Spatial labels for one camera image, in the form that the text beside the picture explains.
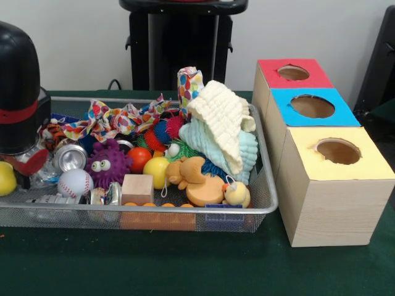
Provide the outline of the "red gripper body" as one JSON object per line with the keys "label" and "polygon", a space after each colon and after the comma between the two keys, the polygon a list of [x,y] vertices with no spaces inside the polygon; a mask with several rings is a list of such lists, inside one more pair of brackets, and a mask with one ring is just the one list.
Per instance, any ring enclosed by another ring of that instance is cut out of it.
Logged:
{"label": "red gripper body", "polygon": [[14,168],[24,176],[37,173],[47,161],[49,151],[45,148],[34,146],[25,153],[11,157]]}

